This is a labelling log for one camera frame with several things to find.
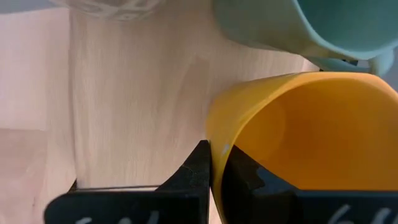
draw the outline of mug handle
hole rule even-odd
[[[352,65],[341,59],[335,58],[318,58],[318,57],[306,57],[314,65],[325,71],[334,72],[363,72],[372,73],[374,75],[383,76],[385,75],[392,65],[394,64],[394,51],[389,50],[383,54],[380,54],[369,60],[370,68],[363,68]]]

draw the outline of yellow plastic cup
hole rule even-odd
[[[398,94],[366,73],[308,72],[241,83],[206,121],[213,185],[233,145],[302,190],[398,190]]]

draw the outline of yellow cup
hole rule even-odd
[[[302,190],[398,190],[398,94],[365,73],[308,72],[241,83],[206,122],[213,185],[233,145]]]

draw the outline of light green mug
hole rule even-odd
[[[214,10],[230,39],[300,54],[324,70],[383,75],[394,63],[396,0],[214,0]]]

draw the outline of wooden surface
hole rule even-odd
[[[0,15],[0,223],[42,223],[76,178],[69,11]]]
[[[302,57],[225,39],[210,0],[173,0],[141,21],[72,14],[79,187],[165,181],[204,136],[212,98],[235,83],[314,70]],[[211,223],[219,223],[214,204]]]

